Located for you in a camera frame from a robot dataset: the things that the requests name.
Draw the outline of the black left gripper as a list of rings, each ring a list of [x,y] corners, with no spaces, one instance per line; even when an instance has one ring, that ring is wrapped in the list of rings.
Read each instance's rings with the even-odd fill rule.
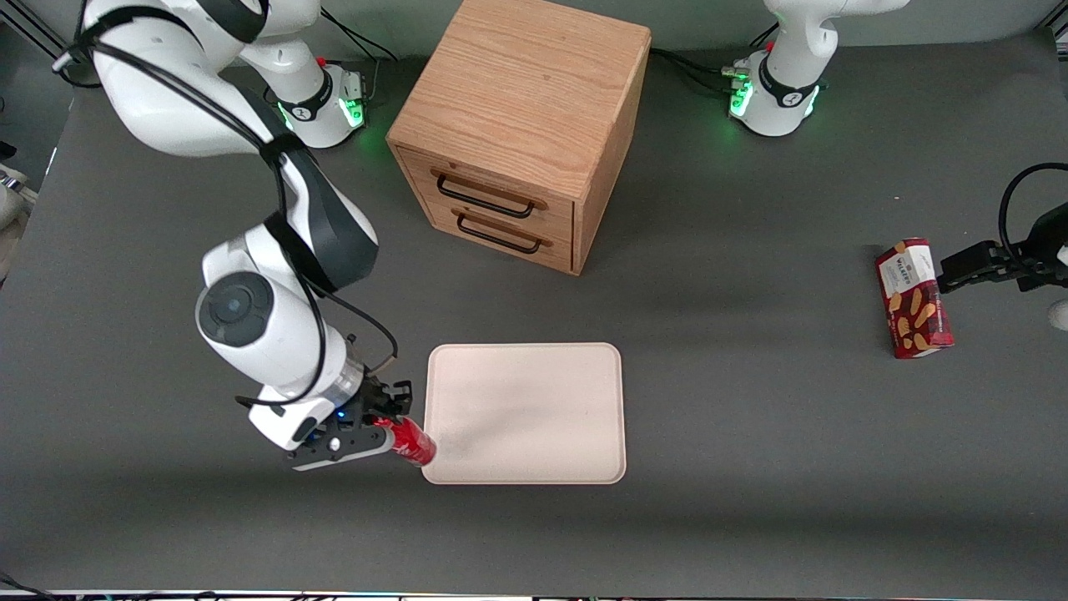
[[[1007,228],[1008,205],[1003,203],[998,213],[996,242],[978,242],[946,256],[940,262],[938,276],[941,294],[951,294],[965,286],[999,284],[1015,279],[1020,292],[1051,285],[1065,288],[1065,244],[1067,244],[1067,205],[1061,203],[1031,226],[1025,240],[1011,243]],[[1002,248],[1010,267],[1002,264]]]

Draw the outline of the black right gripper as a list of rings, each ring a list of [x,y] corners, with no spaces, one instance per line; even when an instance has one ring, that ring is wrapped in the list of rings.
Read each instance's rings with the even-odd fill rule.
[[[375,381],[371,396],[358,393],[347,404],[321,420],[305,420],[298,427],[305,434],[287,452],[287,466],[297,472],[377,456],[393,450],[395,434],[375,425],[378,416],[408,416],[413,402],[412,381],[392,385]]]

